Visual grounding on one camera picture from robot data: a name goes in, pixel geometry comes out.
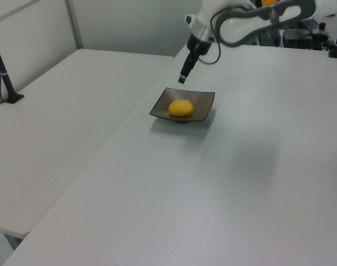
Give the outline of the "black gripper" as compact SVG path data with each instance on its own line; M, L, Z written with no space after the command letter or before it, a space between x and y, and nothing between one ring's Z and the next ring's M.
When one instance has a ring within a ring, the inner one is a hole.
M197 56L206 55L212 45L212 42L205 42L198 39L193 34L190 35L187 41L187 48L190 53L188 54L183 67L178 78L178 82L184 84L187 77L189 76L191 70L194 68L196 62L198 61Z

